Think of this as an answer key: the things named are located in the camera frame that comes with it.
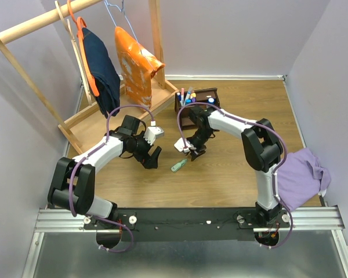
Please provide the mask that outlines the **green correction tape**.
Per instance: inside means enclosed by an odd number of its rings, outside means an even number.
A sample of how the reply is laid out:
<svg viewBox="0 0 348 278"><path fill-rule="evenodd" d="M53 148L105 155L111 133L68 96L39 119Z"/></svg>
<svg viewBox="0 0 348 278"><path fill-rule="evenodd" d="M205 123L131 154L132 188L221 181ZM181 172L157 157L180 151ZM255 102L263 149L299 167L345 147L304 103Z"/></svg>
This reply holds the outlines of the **green correction tape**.
<svg viewBox="0 0 348 278"><path fill-rule="evenodd" d="M171 167L171 171L173 173L177 172L178 170L180 170L187 163L187 161L188 161L187 159L183 159L180 162L177 162L176 164L174 164Z"/></svg>

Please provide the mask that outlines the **blue grey glue stick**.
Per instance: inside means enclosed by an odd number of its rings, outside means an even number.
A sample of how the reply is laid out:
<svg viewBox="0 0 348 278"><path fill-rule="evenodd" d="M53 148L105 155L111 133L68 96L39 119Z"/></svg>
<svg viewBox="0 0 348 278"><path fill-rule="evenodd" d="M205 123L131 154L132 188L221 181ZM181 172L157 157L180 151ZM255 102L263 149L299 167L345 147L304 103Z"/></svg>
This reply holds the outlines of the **blue grey glue stick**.
<svg viewBox="0 0 348 278"><path fill-rule="evenodd" d="M214 104L215 103L215 99L212 98L212 97L208 98L208 103Z"/></svg>

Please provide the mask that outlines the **white dark-blue marker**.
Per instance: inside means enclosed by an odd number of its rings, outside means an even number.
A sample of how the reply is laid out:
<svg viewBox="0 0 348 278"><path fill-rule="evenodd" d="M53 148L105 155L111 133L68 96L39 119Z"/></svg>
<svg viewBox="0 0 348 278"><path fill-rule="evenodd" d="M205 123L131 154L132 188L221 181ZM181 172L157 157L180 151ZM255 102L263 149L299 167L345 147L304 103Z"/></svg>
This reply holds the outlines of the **white dark-blue marker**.
<svg viewBox="0 0 348 278"><path fill-rule="evenodd" d="M177 96L179 106L181 107L182 106L182 96L179 92L176 93L176 96Z"/></svg>

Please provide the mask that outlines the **white blue marker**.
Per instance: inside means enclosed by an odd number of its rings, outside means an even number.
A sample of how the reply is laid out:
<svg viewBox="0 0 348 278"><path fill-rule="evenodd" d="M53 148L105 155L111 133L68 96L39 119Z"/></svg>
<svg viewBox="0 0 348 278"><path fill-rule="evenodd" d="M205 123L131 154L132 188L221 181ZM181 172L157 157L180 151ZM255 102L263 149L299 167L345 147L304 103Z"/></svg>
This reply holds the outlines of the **white blue marker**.
<svg viewBox="0 0 348 278"><path fill-rule="evenodd" d="M190 96L191 96L191 93L190 93L190 92L187 92L186 98L185 98L185 101L184 101L184 102L186 102L186 101L190 98Z"/></svg>

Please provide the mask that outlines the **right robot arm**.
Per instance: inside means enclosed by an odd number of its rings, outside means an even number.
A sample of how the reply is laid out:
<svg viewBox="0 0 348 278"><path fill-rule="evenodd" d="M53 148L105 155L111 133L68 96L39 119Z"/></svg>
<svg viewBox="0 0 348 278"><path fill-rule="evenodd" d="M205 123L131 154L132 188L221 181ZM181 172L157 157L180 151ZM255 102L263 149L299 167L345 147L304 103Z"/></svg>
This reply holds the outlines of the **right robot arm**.
<svg viewBox="0 0 348 278"><path fill-rule="evenodd" d="M205 143L216 131L224 131L240 138L245 159L255 170L258 197L255 204L256 222L263 227L275 222L282 209L277 188L277 169L284 146L267 119L241 119L222 109L195 105L189 110L189 119L198 127L193 136L186 138L185 152L194 161L206 151Z"/></svg>

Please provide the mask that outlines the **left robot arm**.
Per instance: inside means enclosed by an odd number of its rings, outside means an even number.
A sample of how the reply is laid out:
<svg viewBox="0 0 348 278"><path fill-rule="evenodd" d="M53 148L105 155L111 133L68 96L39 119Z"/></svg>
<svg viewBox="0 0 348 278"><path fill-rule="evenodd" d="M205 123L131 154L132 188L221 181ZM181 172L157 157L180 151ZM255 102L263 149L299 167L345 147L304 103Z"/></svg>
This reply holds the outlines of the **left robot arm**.
<svg viewBox="0 0 348 278"><path fill-rule="evenodd" d="M73 216L92 215L105 229L112 228L118 218L116 203L95 195L96 174L111 160L129 153L145 169L156 169L161 147L149 153L164 130L152 123L138 132L143 124L138 118L125 116L122 125L109 130L90 150L72 159L58 160L48 192L48 203L69 210Z"/></svg>

